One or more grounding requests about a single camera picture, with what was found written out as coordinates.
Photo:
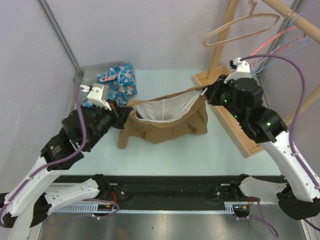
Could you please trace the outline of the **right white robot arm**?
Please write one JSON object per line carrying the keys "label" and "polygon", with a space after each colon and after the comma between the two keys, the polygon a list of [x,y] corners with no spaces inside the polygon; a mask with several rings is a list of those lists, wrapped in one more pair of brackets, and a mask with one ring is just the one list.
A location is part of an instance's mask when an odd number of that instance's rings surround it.
{"label": "right white robot arm", "polygon": [[282,118],[263,106],[263,89],[250,77],[224,82],[226,75],[205,87],[208,104],[224,107],[239,123],[242,131],[259,144],[273,159],[285,183],[260,180],[242,174],[230,188],[231,196],[242,201],[254,197],[277,204],[294,220],[320,213],[320,193],[314,173],[306,161],[290,147],[290,133]]}

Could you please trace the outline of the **light blue wire hanger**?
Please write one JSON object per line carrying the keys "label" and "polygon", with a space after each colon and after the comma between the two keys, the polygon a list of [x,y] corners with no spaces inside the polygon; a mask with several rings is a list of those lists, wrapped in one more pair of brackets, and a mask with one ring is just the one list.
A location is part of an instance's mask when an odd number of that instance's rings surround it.
{"label": "light blue wire hanger", "polygon": [[[250,55],[260,55],[262,50],[266,47],[270,47],[266,53],[269,55],[278,55],[284,53],[285,56],[289,56],[299,49],[305,47],[311,38],[304,32],[301,35],[295,36],[289,39],[289,33],[298,30],[297,26],[294,26],[294,21],[301,17],[302,14],[295,16],[287,25],[284,30],[280,30],[276,35],[272,36],[270,39],[265,41],[262,45],[256,48]],[[277,60],[271,60],[270,57],[260,57],[258,60],[250,63],[250,69],[252,75],[260,74],[264,69],[268,68],[270,65],[275,64]]]}

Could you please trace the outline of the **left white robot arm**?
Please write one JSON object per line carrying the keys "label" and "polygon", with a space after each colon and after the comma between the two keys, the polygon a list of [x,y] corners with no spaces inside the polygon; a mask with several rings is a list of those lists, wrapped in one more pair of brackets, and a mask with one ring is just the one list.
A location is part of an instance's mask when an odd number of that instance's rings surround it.
{"label": "left white robot arm", "polygon": [[79,107],[62,120],[60,132],[40,151],[28,175],[15,190],[0,195],[0,225],[13,228],[28,207],[28,227],[43,222],[55,209],[86,199],[105,200],[111,188],[103,174],[57,193],[47,188],[90,152],[110,128],[123,129],[132,111],[130,106],[109,102],[109,107]]}

